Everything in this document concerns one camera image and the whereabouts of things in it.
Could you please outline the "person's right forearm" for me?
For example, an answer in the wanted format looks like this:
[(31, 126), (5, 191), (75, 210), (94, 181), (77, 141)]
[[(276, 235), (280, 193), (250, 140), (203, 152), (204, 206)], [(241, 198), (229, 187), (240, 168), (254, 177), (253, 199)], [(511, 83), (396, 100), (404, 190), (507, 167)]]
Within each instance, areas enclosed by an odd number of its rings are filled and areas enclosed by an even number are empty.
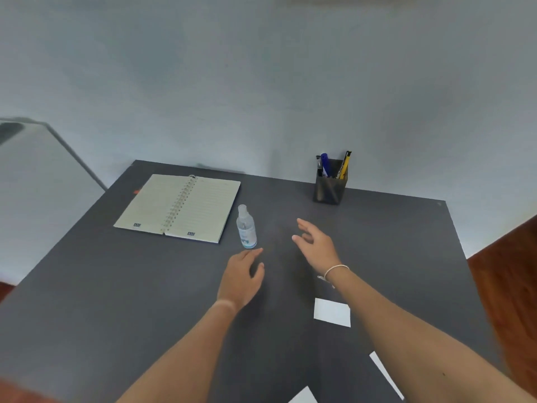
[(328, 273), (409, 403), (537, 403), (469, 347), (389, 301), (355, 275)]

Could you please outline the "person's left forearm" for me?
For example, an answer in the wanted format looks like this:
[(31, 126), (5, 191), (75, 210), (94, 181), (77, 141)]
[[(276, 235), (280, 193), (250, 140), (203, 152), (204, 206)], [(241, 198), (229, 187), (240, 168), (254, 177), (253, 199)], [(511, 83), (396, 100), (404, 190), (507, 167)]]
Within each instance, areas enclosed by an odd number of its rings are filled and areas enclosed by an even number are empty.
[(206, 403), (223, 340), (236, 315), (210, 307), (116, 403)]

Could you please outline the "black square pen holder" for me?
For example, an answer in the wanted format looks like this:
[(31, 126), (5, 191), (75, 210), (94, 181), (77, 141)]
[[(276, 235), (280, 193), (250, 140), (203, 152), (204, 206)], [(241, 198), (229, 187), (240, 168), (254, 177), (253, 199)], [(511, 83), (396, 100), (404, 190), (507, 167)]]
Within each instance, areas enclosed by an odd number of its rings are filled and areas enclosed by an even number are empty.
[(339, 171), (342, 160), (330, 159), (331, 171), (334, 172), (333, 177), (318, 177), (316, 171), (315, 188), (313, 201), (317, 203), (325, 203), (329, 205), (339, 205), (343, 199), (347, 177), (337, 179), (335, 176)]

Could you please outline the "open spiral notebook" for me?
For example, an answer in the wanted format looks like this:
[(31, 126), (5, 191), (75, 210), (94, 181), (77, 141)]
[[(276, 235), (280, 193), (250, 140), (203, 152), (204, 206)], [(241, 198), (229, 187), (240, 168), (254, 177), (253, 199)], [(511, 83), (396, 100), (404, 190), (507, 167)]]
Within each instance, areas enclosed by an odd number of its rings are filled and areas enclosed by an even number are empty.
[(196, 175), (153, 174), (114, 227), (219, 243), (240, 185)]

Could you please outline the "white paper card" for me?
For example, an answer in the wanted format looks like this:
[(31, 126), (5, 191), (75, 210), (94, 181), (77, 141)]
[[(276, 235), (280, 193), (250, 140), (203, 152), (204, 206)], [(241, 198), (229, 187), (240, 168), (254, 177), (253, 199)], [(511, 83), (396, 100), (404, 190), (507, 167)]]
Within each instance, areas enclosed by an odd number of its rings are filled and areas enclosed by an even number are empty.
[(351, 309), (347, 304), (316, 298), (314, 301), (315, 320), (343, 327), (351, 327)]
[(318, 403), (308, 386), (305, 386), (297, 395), (295, 395), (288, 403)]
[(381, 362), (379, 356), (377, 355), (376, 351), (373, 351), (369, 354), (369, 358), (372, 359), (373, 363), (375, 364), (375, 366), (378, 368), (378, 370), (380, 371), (380, 373), (384, 376), (384, 378), (386, 379), (386, 381), (389, 383), (389, 385), (393, 388), (393, 390), (395, 391), (395, 393), (399, 396), (399, 398), (402, 400), (402, 401), (405, 401), (405, 397), (404, 395), (401, 393), (401, 391), (399, 390), (399, 388), (397, 387), (397, 385), (395, 384), (395, 382), (393, 381), (393, 379), (391, 378), (390, 374), (387, 372), (385, 366), (383, 365), (383, 363)]

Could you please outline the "clear spray bottle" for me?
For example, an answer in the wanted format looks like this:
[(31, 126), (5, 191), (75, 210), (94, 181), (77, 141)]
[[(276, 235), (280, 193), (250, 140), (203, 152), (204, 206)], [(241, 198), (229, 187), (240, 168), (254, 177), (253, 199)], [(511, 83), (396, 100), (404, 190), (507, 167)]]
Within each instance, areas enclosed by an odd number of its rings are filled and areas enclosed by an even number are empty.
[(238, 206), (236, 224), (243, 247), (246, 249), (254, 248), (257, 245), (255, 222), (244, 204)]

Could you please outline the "person's right hand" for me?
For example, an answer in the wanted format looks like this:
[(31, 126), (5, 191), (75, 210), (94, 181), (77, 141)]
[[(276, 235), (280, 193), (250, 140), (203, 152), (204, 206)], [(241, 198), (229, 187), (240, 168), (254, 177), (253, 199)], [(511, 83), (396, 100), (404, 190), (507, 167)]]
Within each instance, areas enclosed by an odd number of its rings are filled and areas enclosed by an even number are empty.
[(299, 248), (299, 250), (319, 276), (326, 280), (329, 272), (338, 268), (348, 269), (348, 266), (341, 262), (332, 239), (328, 235), (304, 219), (298, 218), (297, 224), (302, 234), (310, 235), (310, 246), (307, 249)]

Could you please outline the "person's left hand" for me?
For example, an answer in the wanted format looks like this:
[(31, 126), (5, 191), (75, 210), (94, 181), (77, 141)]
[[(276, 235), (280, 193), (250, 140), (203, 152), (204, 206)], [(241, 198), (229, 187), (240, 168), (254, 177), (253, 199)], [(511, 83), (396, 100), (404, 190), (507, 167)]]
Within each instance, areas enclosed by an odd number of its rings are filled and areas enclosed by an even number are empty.
[(218, 288), (217, 300), (232, 300), (239, 312), (254, 298), (261, 286), (252, 285), (251, 278), (255, 273), (251, 275), (250, 269), (262, 252), (263, 248), (250, 249), (230, 257)]

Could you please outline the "yellow utility knife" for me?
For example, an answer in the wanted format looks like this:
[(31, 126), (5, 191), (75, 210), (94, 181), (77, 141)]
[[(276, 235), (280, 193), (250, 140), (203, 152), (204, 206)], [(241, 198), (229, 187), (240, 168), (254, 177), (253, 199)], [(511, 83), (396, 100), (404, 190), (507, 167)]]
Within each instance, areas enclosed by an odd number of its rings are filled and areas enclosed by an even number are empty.
[(351, 150), (346, 151), (345, 156), (344, 156), (344, 158), (343, 158), (343, 160), (341, 162), (339, 171), (338, 171), (337, 176), (336, 176), (337, 179), (344, 179), (345, 178), (351, 154), (352, 154)]

